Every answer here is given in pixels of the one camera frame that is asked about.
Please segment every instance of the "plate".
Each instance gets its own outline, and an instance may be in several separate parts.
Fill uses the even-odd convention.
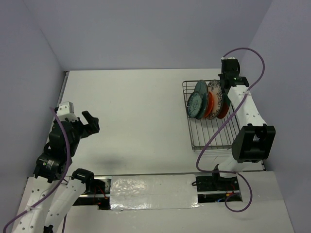
[[[206,112],[204,114],[204,118],[206,118],[210,114],[210,112],[212,111],[213,105],[214,105],[214,98],[213,98],[212,93],[209,91],[208,92],[208,104],[207,104]]]
[[[206,109],[207,109],[207,104],[208,104],[208,94],[207,94],[207,85],[204,80],[199,80],[194,88],[195,92],[198,92],[201,96],[202,99],[202,105],[199,113],[195,117],[196,119],[200,120],[204,117]]]
[[[207,116],[207,119],[212,120],[220,113],[224,102],[224,96],[219,80],[210,81],[207,85],[207,88],[208,91],[212,93],[214,99],[212,111]]]
[[[218,119],[223,119],[229,112],[231,101],[229,100],[227,96],[224,99],[225,100],[224,100],[223,107],[217,116]]]
[[[187,104],[188,116],[190,118],[195,118],[201,109],[201,105],[202,105],[201,95],[199,94],[199,92],[193,92],[188,99]]]

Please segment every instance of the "orange plate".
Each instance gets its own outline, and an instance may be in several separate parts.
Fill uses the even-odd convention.
[[[217,115],[217,118],[223,119],[227,115],[227,113],[229,111],[229,107],[230,107],[230,105],[228,105],[226,102],[224,102],[223,108],[220,110],[220,113]]]
[[[213,98],[213,95],[211,92],[208,92],[208,106],[206,108],[206,112],[204,114],[204,118],[206,118],[210,112],[212,111],[213,109],[213,105],[214,105],[214,98]]]

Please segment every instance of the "blue plate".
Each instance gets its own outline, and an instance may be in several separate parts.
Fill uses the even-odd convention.
[[[202,105],[202,99],[199,94],[199,92],[193,92],[189,99],[187,104],[187,114],[190,118],[195,118],[201,108]]]
[[[202,104],[201,104],[201,108],[200,111],[198,112],[198,114],[196,115],[196,119],[202,119],[205,115],[206,112],[206,108],[208,105],[208,92],[207,92],[207,85],[206,82],[204,80],[200,80],[198,81],[198,83],[196,84],[195,88],[194,88],[195,92],[198,92],[201,96],[202,99]]]

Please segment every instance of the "white arm link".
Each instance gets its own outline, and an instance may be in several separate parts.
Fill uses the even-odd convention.
[[[34,179],[32,192],[27,202],[26,210],[29,210],[23,217],[18,219],[19,224],[14,233],[43,233],[45,218],[48,214],[55,192],[47,199],[37,205],[34,209],[30,206],[45,197],[58,181],[48,183],[46,178],[38,177]]]
[[[248,124],[253,126],[263,126],[266,122],[260,116],[256,105],[253,101],[252,95],[247,91],[248,87],[244,85],[238,85],[232,87],[229,90],[228,97],[232,102],[234,109],[241,103],[245,95],[248,95],[244,104],[241,106],[236,116],[238,118],[239,126],[242,128]]]
[[[73,103],[71,102],[60,103],[56,114],[61,121],[65,121],[66,118],[69,122],[79,120],[74,114]]]
[[[45,226],[53,226],[53,232],[57,232],[59,225],[68,213],[78,197],[86,190],[86,184],[80,180],[70,180],[65,191],[53,203],[45,220]]]
[[[229,156],[224,162],[220,163],[218,165],[218,170],[220,171],[236,171],[240,172],[242,171],[245,167],[251,165],[252,162],[244,162],[244,163],[238,163],[233,156]],[[224,178],[230,178],[230,177],[235,177],[237,174],[232,174],[232,173],[219,173],[221,177]]]

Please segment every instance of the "red wire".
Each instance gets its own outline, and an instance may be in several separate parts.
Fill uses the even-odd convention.
[[[235,191],[235,186],[233,184],[231,184],[231,186],[233,187],[233,192]]]
[[[99,188],[99,190],[102,192],[102,194],[104,195],[104,198],[105,199],[108,199],[107,197],[106,197],[106,194],[105,194],[105,192],[99,187],[99,186],[97,186],[98,188]]]

